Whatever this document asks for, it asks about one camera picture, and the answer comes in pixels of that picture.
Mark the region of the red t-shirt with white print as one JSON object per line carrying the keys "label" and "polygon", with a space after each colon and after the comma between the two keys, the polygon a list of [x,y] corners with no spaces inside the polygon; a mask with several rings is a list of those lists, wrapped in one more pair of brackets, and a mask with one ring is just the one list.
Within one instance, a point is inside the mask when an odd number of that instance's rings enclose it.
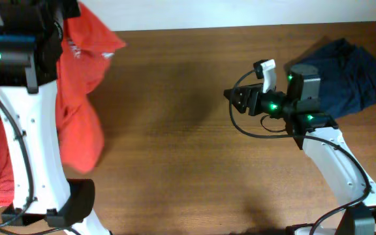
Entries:
{"label": "red t-shirt with white print", "polygon": [[55,117],[61,162],[86,174],[96,167],[104,148],[101,123],[87,96],[126,43],[83,3],[79,7],[80,16],[64,23]]}

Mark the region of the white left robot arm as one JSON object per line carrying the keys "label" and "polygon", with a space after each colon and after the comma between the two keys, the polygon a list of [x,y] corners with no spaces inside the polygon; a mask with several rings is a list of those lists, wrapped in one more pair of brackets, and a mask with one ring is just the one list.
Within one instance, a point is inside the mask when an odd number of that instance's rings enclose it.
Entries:
{"label": "white left robot arm", "polygon": [[107,234],[90,179],[68,179],[55,124],[63,22],[77,1],[0,1],[0,118],[14,174],[14,199],[0,233],[46,221],[49,232]]}

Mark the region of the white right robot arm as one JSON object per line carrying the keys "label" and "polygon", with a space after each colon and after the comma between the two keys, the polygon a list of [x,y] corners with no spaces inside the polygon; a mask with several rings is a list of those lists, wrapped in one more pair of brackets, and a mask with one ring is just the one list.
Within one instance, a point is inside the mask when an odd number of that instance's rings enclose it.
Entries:
{"label": "white right robot arm", "polygon": [[276,138],[292,138],[317,166],[339,202],[314,223],[292,225],[286,234],[376,234],[376,183],[348,148],[335,119],[320,108],[321,77],[316,67],[294,65],[287,74],[287,92],[276,89],[274,60],[254,64],[260,81],[236,82],[223,95],[231,110],[250,116],[283,119]]}

